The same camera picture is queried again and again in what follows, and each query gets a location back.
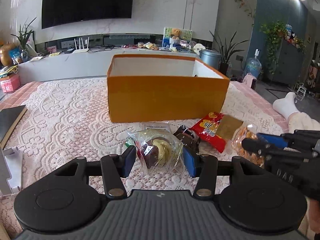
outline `red snack bag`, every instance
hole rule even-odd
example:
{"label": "red snack bag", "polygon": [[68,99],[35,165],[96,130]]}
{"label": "red snack bag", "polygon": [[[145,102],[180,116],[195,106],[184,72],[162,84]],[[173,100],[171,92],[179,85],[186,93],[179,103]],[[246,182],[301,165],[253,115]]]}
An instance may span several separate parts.
{"label": "red snack bag", "polygon": [[204,141],[209,142],[220,153],[224,151],[226,141],[220,136],[216,135],[219,123],[223,118],[222,113],[209,113],[206,117],[202,118],[190,129]]}

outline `teddy bear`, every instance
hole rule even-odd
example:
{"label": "teddy bear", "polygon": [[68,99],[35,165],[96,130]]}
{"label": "teddy bear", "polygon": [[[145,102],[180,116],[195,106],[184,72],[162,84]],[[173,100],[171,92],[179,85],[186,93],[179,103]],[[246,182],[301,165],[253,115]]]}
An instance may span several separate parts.
{"label": "teddy bear", "polygon": [[172,28],[171,30],[171,37],[173,38],[180,38],[181,30],[177,28]]}

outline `television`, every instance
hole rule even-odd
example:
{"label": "television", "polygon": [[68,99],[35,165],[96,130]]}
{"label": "television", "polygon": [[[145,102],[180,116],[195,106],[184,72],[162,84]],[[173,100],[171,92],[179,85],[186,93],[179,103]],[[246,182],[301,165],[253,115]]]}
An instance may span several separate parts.
{"label": "television", "polygon": [[133,0],[42,0],[42,28],[114,18],[131,18]]}

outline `book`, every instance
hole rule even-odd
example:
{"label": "book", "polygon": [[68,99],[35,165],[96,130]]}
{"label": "book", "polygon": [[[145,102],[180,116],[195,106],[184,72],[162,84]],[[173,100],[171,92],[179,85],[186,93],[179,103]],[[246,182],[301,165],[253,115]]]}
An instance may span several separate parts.
{"label": "book", "polygon": [[4,148],[14,128],[27,111],[26,106],[16,106],[0,111],[0,147]]}

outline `white lace tablecloth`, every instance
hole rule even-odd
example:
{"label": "white lace tablecloth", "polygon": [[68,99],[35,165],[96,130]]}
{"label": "white lace tablecloth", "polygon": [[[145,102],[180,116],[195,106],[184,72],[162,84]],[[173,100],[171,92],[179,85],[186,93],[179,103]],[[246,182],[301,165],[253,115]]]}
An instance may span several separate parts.
{"label": "white lace tablecloth", "polygon": [[[121,154],[125,150],[126,131],[141,130],[141,123],[112,123],[108,114],[106,78],[51,81],[38,87],[23,104],[28,111],[17,125],[6,147],[18,146],[23,152],[23,188],[39,180],[77,156],[97,161],[104,155]],[[222,112],[258,126],[258,131],[279,135],[282,129],[232,83],[229,85]],[[169,121],[172,131],[184,124],[193,126],[198,120]],[[222,154],[201,142],[201,153],[231,160],[235,153]],[[132,189],[193,189],[197,179],[188,174],[156,173],[145,176],[136,161],[131,174],[122,179],[128,192]],[[90,185],[103,193],[101,177],[90,178]],[[216,193],[228,185],[228,177],[218,177]],[[13,197],[0,199],[1,219],[13,237],[21,227],[13,214]]]}

